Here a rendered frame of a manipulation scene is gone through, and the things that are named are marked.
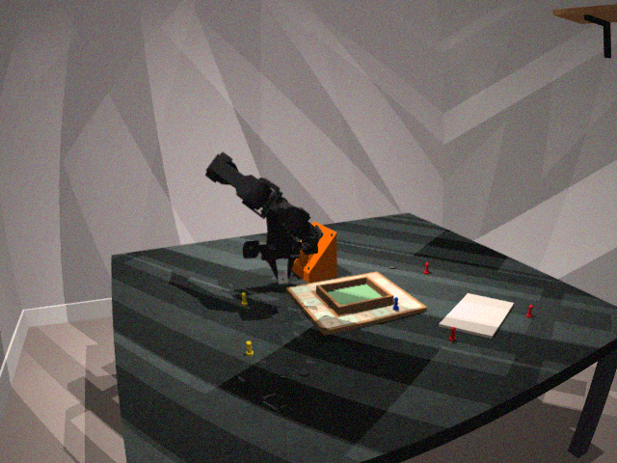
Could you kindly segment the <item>white rectangular sheet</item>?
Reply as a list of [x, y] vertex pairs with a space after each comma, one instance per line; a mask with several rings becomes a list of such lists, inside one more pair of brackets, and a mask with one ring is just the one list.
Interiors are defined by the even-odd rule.
[[467, 294], [439, 327], [492, 339], [514, 303]]

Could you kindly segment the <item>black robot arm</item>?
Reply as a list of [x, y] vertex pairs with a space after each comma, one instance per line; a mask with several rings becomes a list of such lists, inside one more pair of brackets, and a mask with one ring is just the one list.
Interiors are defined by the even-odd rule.
[[[302, 240], [302, 237], [314, 236], [318, 241], [324, 235], [318, 225], [309, 222], [309, 213], [282, 197], [283, 192], [279, 186], [267, 178], [258, 179], [253, 175], [244, 176], [239, 173], [232, 158], [223, 151], [214, 157], [206, 171], [206, 176], [214, 183], [218, 181], [236, 188], [236, 196], [242, 203], [262, 219], [266, 217], [267, 223], [278, 224], [286, 230], [282, 236], [273, 236], [272, 232], [267, 232], [266, 245], [271, 260], [290, 258], [290, 253], [297, 251], [296, 237]], [[261, 207], [261, 213], [258, 213]], [[287, 232], [290, 232], [291, 237]]]

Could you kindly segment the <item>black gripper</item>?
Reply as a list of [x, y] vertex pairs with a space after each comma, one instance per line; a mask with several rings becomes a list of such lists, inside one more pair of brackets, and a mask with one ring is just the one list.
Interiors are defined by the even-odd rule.
[[[291, 237], [290, 231], [286, 231], [281, 228], [278, 224], [270, 224], [267, 223], [267, 232], [272, 232], [273, 236], [282, 236], [287, 232], [288, 236]], [[290, 278], [291, 270], [295, 259], [299, 258], [300, 252], [303, 250], [303, 253], [306, 255], [318, 254], [318, 243], [317, 238], [314, 236], [311, 237], [302, 237], [302, 242], [297, 242], [297, 251], [290, 253], [290, 258], [288, 258], [287, 264], [287, 279]], [[261, 260], [265, 260], [269, 266], [271, 267], [274, 276], [278, 279], [278, 270], [275, 260], [270, 259], [269, 251], [267, 251], [267, 245], [259, 245], [258, 241], [246, 241], [243, 247], [243, 259], [256, 259], [258, 257], [258, 253], [261, 254]]]

